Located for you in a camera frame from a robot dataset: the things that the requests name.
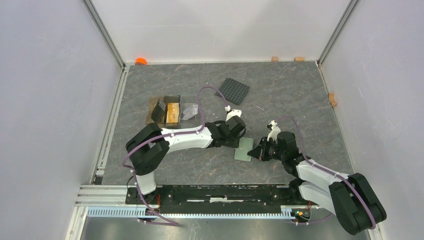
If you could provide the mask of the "green card holder wallet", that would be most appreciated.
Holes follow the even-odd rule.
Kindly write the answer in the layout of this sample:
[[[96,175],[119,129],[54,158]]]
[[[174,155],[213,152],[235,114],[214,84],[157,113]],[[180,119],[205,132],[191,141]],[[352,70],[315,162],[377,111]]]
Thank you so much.
[[[236,161],[251,162],[252,157],[248,152],[253,149],[254,139],[249,137],[242,137],[239,140],[239,147],[235,149],[234,159]]]

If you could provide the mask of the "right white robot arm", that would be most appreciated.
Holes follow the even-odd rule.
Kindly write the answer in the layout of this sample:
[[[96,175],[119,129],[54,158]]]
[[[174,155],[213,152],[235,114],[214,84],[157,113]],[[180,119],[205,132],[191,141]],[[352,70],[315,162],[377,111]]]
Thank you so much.
[[[387,219],[387,212],[361,173],[339,173],[318,164],[298,148],[295,134],[283,131],[276,138],[263,137],[247,153],[265,162],[281,161],[295,179],[289,183],[289,199],[295,204],[311,201],[336,216],[341,227],[356,235]]]

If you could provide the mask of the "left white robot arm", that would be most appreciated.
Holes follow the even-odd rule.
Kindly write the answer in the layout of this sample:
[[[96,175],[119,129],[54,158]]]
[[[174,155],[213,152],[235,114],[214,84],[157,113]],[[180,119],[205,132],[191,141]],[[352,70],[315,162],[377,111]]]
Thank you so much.
[[[156,200],[154,171],[167,154],[186,149],[235,149],[245,132],[246,124],[237,115],[193,128],[168,129],[149,123],[125,145],[126,159],[131,161],[130,168],[135,174],[137,196],[145,204]]]

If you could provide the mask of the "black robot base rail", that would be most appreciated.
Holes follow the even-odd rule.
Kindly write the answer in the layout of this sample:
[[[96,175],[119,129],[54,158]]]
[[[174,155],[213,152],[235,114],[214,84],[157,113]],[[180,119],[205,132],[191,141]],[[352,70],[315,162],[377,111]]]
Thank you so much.
[[[277,214],[314,205],[278,184],[159,185],[144,199],[160,214]]]

